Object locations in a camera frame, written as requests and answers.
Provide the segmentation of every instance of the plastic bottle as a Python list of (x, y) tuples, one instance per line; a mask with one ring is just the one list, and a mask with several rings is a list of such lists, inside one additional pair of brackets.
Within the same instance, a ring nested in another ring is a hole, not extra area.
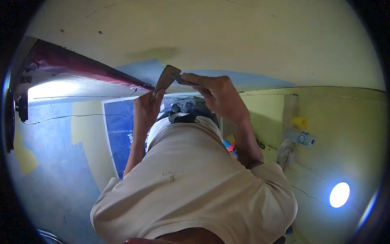
[(287, 131), (286, 139), (292, 140), (293, 142), (300, 143), (305, 146), (313, 145), (316, 142), (315, 136), (313, 134), (297, 129), (291, 129)]

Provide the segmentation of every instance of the red fabric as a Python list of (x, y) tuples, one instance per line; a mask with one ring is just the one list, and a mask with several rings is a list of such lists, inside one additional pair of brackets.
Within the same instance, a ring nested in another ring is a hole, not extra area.
[(55, 75), (77, 75), (128, 87), (151, 91), (154, 87), (98, 61), (39, 40), (34, 47), (33, 61), (39, 69)]

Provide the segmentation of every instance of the light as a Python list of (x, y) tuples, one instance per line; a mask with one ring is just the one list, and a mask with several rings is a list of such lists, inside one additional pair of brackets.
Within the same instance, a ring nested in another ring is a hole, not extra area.
[(338, 183), (330, 193), (329, 202), (334, 208), (344, 205), (349, 197), (349, 185), (345, 182)]
[(79, 84), (72, 82), (49, 81), (28, 89), (28, 99), (69, 96), (79, 88)]

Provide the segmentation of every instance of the black object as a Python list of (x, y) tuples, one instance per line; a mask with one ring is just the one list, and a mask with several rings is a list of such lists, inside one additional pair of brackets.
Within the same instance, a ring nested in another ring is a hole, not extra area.
[(37, 229), (37, 231), (48, 244), (66, 244), (64, 240), (49, 230)]
[(287, 228), (286, 233), (285, 233), (286, 235), (290, 235), (290, 234), (294, 233), (294, 230), (293, 230), (292, 227), (293, 227), (293, 226), (290, 225), (290, 226)]
[(284, 243), (286, 243), (286, 238), (284, 236), (281, 236), (276, 241), (274, 241), (272, 244), (284, 244)]
[(18, 111), (19, 118), (22, 122), (28, 120), (28, 93), (22, 93), (18, 102), (15, 102), (15, 110)]

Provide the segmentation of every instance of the scraper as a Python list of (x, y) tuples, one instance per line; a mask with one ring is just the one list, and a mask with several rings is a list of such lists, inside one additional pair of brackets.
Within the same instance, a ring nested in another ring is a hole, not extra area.
[(173, 67), (172, 65), (167, 65), (163, 72), (160, 75), (160, 78), (158, 78), (156, 88), (153, 91), (153, 97), (156, 96), (156, 93), (161, 89), (167, 89), (172, 85), (172, 83), (175, 81), (175, 78), (172, 77), (172, 74), (174, 75), (180, 75), (181, 70)]

